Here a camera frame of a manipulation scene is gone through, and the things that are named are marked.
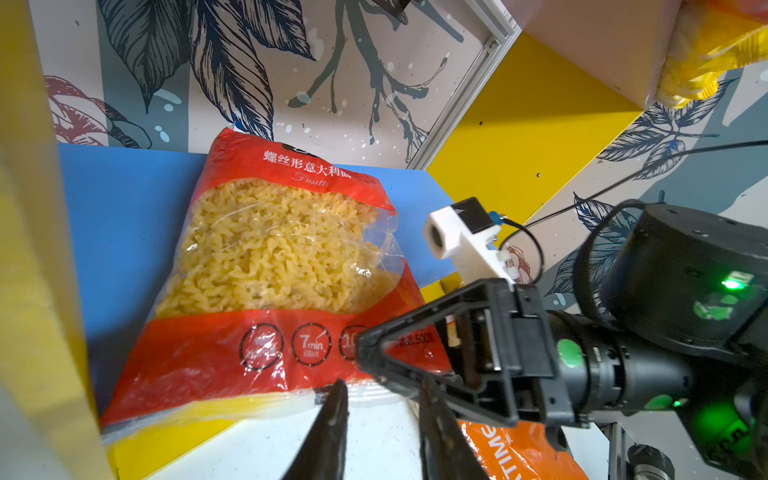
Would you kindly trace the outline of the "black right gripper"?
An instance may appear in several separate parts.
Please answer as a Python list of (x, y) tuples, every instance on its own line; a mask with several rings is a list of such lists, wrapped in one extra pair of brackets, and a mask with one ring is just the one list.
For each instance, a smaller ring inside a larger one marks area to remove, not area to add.
[[(394, 355), (410, 336), (456, 324), (457, 380)], [(589, 318), (547, 311), (532, 286), (483, 279), (366, 330), (357, 363), (379, 384), (415, 397), (427, 382), (459, 419), (499, 427), (521, 421), (581, 426), (606, 407), (606, 331)]]

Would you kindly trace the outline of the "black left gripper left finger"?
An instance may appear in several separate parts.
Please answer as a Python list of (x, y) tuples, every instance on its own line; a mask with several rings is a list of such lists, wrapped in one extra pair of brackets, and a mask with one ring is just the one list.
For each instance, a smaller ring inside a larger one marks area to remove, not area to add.
[(342, 480), (348, 418), (348, 388), (337, 380), (283, 479)]

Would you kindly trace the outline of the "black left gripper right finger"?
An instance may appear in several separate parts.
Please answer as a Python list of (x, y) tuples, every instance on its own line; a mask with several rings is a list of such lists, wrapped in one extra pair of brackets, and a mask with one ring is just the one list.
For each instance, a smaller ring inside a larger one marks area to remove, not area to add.
[(419, 438), (423, 479), (488, 478), (431, 377), (419, 391)]

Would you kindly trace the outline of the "red fusilli bag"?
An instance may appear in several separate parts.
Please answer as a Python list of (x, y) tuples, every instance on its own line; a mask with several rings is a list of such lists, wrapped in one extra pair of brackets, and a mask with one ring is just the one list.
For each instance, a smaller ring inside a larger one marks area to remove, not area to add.
[(424, 303), (380, 181), (224, 129), (101, 425), (106, 443), (155, 426), (277, 417), (343, 381), (366, 330)]

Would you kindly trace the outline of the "yellow Pastatime pack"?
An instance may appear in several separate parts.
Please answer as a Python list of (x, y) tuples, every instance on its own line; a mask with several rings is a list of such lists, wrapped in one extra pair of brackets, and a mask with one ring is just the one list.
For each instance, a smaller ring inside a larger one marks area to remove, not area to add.
[(656, 91), (679, 110), (717, 91), (725, 72), (767, 59), (767, 0), (682, 3)]

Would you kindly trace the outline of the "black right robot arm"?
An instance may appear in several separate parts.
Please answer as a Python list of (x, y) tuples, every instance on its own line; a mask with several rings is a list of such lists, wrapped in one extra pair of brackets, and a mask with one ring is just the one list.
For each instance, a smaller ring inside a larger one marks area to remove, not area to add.
[(592, 413), (670, 400), (703, 459), (767, 474), (767, 232), (679, 206), (641, 217), (598, 291), (592, 243), (577, 254), (580, 311), (548, 311), (532, 285), (485, 278), (363, 334), (360, 367), (409, 396), (425, 370), (393, 358), (404, 335), (454, 316), (459, 382), (440, 382), (462, 418), (577, 426)]

